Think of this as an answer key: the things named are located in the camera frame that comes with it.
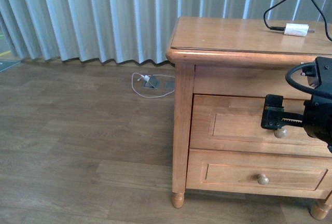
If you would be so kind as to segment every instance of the nightstand leg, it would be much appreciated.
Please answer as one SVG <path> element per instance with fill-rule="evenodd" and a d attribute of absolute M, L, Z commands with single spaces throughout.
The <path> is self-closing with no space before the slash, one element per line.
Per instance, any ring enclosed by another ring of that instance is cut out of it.
<path fill-rule="evenodd" d="M 180 208 L 183 205 L 185 199 L 184 193 L 173 193 L 172 195 L 172 204 L 175 208 Z"/>
<path fill-rule="evenodd" d="M 317 200 L 315 205 L 311 208 L 310 214 L 316 220 L 322 220 L 326 217 L 332 205 L 326 204 L 326 200 Z"/>
<path fill-rule="evenodd" d="M 195 66 L 176 64 L 175 71 L 172 204 L 180 208 L 183 205 L 186 189 Z"/>

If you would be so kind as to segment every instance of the turned wooden leg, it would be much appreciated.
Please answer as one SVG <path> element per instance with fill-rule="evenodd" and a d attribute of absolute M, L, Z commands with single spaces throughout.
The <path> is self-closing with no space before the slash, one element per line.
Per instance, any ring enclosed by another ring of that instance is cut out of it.
<path fill-rule="evenodd" d="M 310 214 L 316 220 L 322 220 L 326 217 L 332 205 L 326 204 L 325 200 L 317 200 L 315 205 L 311 208 Z"/>
<path fill-rule="evenodd" d="M 175 207 L 175 208 L 182 207 L 184 199 L 185 199 L 185 194 L 173 193 L 173 196 L 172 196 L 173 207 Z"/>

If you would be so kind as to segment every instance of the drawer knob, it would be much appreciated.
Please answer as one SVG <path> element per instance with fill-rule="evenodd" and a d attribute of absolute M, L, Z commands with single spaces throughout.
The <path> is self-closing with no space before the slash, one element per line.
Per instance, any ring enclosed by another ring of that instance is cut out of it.
<path fill-rule="evenodd" d="M 269 183 L 269 179 L 266 177 L 265 174 L 259 174 L 257 178 L 260 185 L 266 185 Z"/>
<path fill-rule="evenodd" d="M 277 137 L 277 138 L 283 138 L 286 135 L 287 135 L 287 130 L 286 129 L 280 128 L 280 129 L 274 131 L 274 136 Z"/>

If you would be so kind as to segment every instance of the white curtain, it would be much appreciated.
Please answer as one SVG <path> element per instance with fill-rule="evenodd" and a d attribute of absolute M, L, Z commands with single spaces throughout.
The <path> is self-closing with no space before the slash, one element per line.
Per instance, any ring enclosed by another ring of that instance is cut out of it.
<path fill-rule="evenodd" d="M 117 63 L 165 60 L 179 16 L 262 18 L 280 0 L 0 0 L 0 25 L 20 58 L 99 58 Z M 331 11 L 331 0 L 316 0 Z M 292 0 L 270 19 L 320 16 L 308 0 Z"/>

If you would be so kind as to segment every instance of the white charger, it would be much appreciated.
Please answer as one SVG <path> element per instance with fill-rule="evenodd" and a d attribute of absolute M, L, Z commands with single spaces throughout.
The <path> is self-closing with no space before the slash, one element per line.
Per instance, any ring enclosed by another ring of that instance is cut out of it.
<path fill-rule="evenodd" d="M 288 23 L 286 24 L 284 35 L 305 37 L 308 32 L 314 33 L 315 30 L 309 29 L 307 24 Z"/>

